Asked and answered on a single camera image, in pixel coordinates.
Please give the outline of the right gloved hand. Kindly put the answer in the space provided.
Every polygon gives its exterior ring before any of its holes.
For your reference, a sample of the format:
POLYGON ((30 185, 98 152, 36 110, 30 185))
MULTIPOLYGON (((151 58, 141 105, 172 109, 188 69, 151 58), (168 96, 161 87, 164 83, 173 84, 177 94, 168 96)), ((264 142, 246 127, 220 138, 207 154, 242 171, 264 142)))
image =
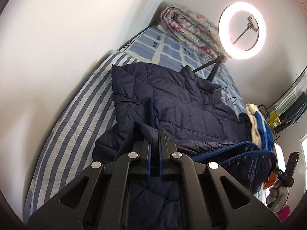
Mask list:
POLYGON ((273 212, 279 212, 287 205, 289 190, 287 187, 281 185, 281 181, 276 180, 274 185, 269 188, 269 195, 266 197, 267 206, 273 212))

